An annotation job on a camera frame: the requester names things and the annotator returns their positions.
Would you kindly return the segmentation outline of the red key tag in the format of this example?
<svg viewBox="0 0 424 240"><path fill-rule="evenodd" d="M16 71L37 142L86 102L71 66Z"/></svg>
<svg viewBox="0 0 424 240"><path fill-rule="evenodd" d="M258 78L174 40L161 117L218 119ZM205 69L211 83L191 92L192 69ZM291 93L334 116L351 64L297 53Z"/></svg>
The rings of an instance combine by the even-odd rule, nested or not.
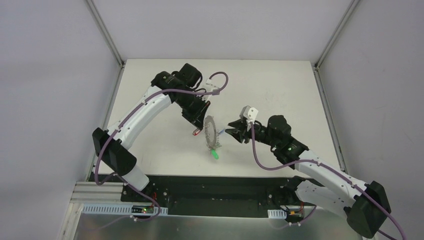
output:
<svg viewBox="0 0 424 240"><path fill-rule="evenodd" d="M202 130L201 129L196 129L195 131L192 132L193 136L197 136Z"/></svg>

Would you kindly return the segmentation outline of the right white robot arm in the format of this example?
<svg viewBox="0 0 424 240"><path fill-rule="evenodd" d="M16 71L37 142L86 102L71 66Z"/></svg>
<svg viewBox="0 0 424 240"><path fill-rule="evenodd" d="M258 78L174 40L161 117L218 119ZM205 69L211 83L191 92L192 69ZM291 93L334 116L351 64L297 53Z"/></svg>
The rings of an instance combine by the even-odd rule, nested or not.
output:
<svg viewBox="0 0 424 240"><path fill-rule="evenodd" d="M228 123L227 134L239 143L262 143L282 164L314 181L294 176L284 190L290 205L300 201L326 209L346 220L364 238L372 239L388 218L391 207L385 188L377 181L365 182L337 170L291 135L283 115L273 115L267 125L246 117Z"/></svg>

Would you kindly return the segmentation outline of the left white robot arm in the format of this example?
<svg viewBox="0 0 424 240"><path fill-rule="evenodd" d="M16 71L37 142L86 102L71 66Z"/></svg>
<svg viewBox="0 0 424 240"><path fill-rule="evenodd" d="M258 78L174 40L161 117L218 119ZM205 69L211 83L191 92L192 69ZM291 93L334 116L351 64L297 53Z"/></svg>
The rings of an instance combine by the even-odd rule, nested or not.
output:
<svg viewBox="0 0 424 240"><path fill-rule="evenodd" d="M92 133L97 162L105 163L112 171L134 187L133 195L140 202L152 198L149 178L137 165L137 158L129 151L144 128L165 108L176 103L181 115L196 128L203 129L204 118L210 101L196 95L196 86L203 79L202 73L186 63L179 71L162 71L137 104L125 117L107 129L96 128Z"/></svg>

